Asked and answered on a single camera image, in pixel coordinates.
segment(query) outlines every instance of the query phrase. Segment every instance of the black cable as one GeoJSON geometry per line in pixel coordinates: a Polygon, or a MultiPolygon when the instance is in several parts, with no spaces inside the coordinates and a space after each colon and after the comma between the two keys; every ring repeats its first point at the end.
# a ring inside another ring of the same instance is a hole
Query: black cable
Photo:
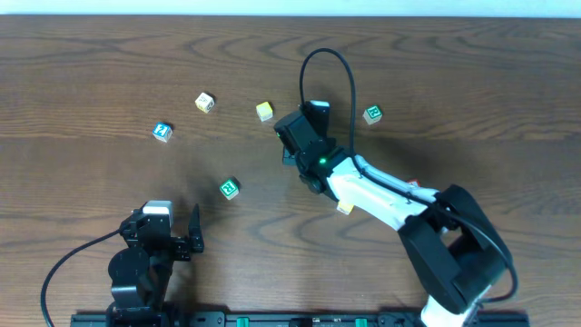
{"type": "Polygon", "coordinates": [[[357,160],[355,159],[355,155],[356,155],[355,154],[355,119],[356,119],[356,115],[357,115],[357,104],[356,104],[357,95],[355,93],[355,79],[353,78],[353,73],[351,72],[351,68],[350,68],[349,64],[347,63],[347,60],[340,53],[338,53],[337,51],[332,50],[332,49],[321,48],[321,49],[314,50],[313,52],[311,52],[307,56],[307,58],[305,58],[304,62],[302,63],[302,67],[300,68],[300,77],[299,77],[300,103],[305,105],[304,90],[303,90],[303,86],[302,86],[302,79],[304,77],[305,68],[307,66],[307,63],[309,62],[309,59],[311,59],[315,54],[320,53],[320,52],[326,52],[326,53],[335,55],[337,58],[339,58],[339,60],[341,60],[341,62],[343,63],[343,66],[345,67],[345,71],[347,72],[347,75],[349,76],[349,81],[350,81],[350,86],[351,86],[351,122],[350,122],[349,148],[350,148],[351,160],[353,160],[353,164],[355,164],[355,167],[357,168],[359,173],[361,175],[367,177],[368,179],[370,179],[373,183],[376,183],[381,187],[387,188],[388,190],[392,191],[393,193],[396,193],[400,196],[403,196],[408,200],[426,205],[428,208],[432,208],[432,209],[434,209],[442,214],[445,214],[448,218],[450,218],[458,223],[461,223],[461,224],[467,226],[468,228],[472,229],[473,231],[476,231],[477,233],[482,235],[482,237],[484,237],[488,242],[490,242],[490,244],[495,248],[495,250],[500,255],[502,261],[505,263],[505,266],[507,267],[508,271],[510,272],[510,277],[512,279],[512,286],[510,288],[510,291],[507,292],[505,295],[494,297],[494,298],[479,299],[476,303],[476,306],[481,307],[481,303],[503,302],[503,301],[506,301],[506,300],[512,298],[518,291],[518,275],[517,275],[517,270],[515,268],[515,265],[505,256],[504,252],[500,249],[498,244],[496,242],[494,242],[490,238],[490,236],[488,236],[487,233],[484,232],[484,229],[482,227],[480,227],[476,223],[473,223],[469,219],[466,219],[466,218],[460,216],[459,214],[452,213],[451,211],[446,210],[442,207],[439,207],[439,206],[435,205],[434,203],[430,203],[428,201],[422,200],[422,199],[418,198],[417,196],[414,196],[411,193],[403,192],[400,189],[397,189],[395,187],[392,187],[390,185],[383,183],[382,181],[378,181],[375,178],[373,178],[373,176],[368,175],[367,172],[359,166],[359,164],[357,163],[357,160]]]}
{"type": "Polygon", "coordinates": [[[54,324],[53,324],[53,321],[51,320],[50,314],[48,314],[48,308],[46,307],[46,290],[48,289],[48,283],[53,278],[53,275],[54,275],[54,273],[56,273],[56,270],[59,269],[61,267],[61,265],[63,265],[63,263],[65,261],[67,261],[70,257],[72,257],[73,255],[88,248],[91,245],[95,245],[99,242],[102,242],[108,238],[115,236],[116,234],[120,233],[123,229],[124,229],[124,226],[121,226],[118,230],[116,230],[114,232],[110,232],[104,236],[99,237],[98,239],[92,240],[89,243],[85,243],[85,244],[79,246],[78,248],[70,251],[66,256],[61,258],[61,260],[59,260],[58,263],[56,263],[54,265],[53,269],[51,269],[51,271],[46,275],[46,278],[44,278],[43,289],[42,289],[42,291],[40,291],[40,309],[43,312],[44,321],[46,322],[46,325],[48,327],[54,327],[54,324]]]}

